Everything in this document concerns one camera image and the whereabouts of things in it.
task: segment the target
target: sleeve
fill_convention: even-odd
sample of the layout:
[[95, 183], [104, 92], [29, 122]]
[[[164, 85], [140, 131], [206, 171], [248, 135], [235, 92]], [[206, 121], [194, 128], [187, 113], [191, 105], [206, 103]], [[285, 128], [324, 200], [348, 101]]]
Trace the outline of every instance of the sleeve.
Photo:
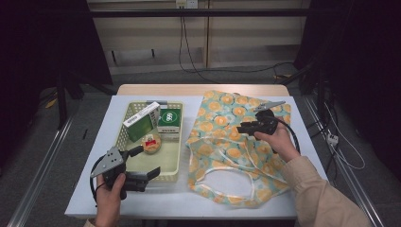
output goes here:
[[95, 227], [95, 220], [94, 219], [87, 219], [85, 225], [83, 227]]
[[322, 179], [307, 157], [289, 161], [282, 174], [295, 193], [301, 226], [371, 226], [359, 207]]

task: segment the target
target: green box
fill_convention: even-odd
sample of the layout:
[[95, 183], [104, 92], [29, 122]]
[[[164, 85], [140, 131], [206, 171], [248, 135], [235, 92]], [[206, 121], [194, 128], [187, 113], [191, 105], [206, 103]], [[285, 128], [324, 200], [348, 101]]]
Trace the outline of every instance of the green box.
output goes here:
[[180, 123], [180, 109], [161, 109], [157, 130], [159, 133], [178, 133], [180, 132]]
[[153, 102], [124, 121], [123, 125], [127, 129], [130, 140], [135, 142], [155, 129], [159, 115], [160, 105], [157, 102]]
[[148, 132], [153, 130], [153, 125], [150, 116], [146, 115], [138, 120], [134, 125], [127, 128], [128, 136], [132, 142], [135, 142], [144, 137]]

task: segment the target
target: plastic basket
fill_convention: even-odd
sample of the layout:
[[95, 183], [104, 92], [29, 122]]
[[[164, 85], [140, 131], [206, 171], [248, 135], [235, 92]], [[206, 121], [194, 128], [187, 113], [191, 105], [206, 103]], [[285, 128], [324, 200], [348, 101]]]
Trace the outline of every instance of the plastic basket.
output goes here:
[[[144, 109], [148, 104], [153, 101], [134, 101], [131, 102], [127, 108], [126, 115], [123, 122], [128, 118], [132, 117], [136, 113]], [[161, 168], [161, 173], [158, 177], [153, 179], [153, 182], [173, 183], [178, 180], [179, 163], [180, 163], [180, 151], [182, 143], [182, 131], [183, 131], [183, 104], [176, 101], [157, 101], [162, 109], [181, 109], [181, 123], [178, 141], [165, 141], [162, 140], [162, 146], [154, 154], [146, 154], [142, 152], [132, 158], [129, 158], [126, 162], [127, 171], [133, 172], [149, 172], [155, 167]], [[140, 142], [132, 142], [128, 137], [126, 128], [121, 124], [121, 130], [118, 134], [115, 146], [119, 150], [129, 150], [139, 146]]]

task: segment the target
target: patterned cloth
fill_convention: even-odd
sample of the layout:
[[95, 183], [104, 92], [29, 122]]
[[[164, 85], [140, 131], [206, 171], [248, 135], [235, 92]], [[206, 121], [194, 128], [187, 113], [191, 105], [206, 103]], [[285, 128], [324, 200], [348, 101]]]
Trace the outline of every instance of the patterned cloth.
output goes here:
[[[255, 121], [254, 108], [267, 103], [254, 97], [209, 91], [204, 94], [194, 127], [186, 144], [191, 150], [188, 186], [212, 201], [251, 207], [288, 189], [280, 173], [285, 162], [268, 143], [238, 133], [241, 122]], [[290, 106], [271, 109], [289, 124]], [[217, 170], [240, 171], [251, 180], [248, 197], [227, 195], [204, 183], [206, 174]]]

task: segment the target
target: hand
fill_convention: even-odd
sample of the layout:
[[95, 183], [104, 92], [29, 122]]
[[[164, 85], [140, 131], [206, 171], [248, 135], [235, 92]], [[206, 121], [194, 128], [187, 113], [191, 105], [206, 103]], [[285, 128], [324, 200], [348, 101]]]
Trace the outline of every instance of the hand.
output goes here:
[[277, 129], [273, 135], [268, 135], [260, 131], [256, 131], [253, 135], [257, 139], [268, 142], [271, 148], [273, 148], [286, 163], [301, 156], [292, 144], [286, 126], [281, 123], [278, 123]]
[[110, 190], [104, 183], [103, 175], [97, 176], [96, 185], [101, 186], [96, 191], [96, 227], [114, 227], [117, 225], [120, 217], [120, 191], [125, 180], [126, 175], [120, 173], [114, 182], [112, 190]]

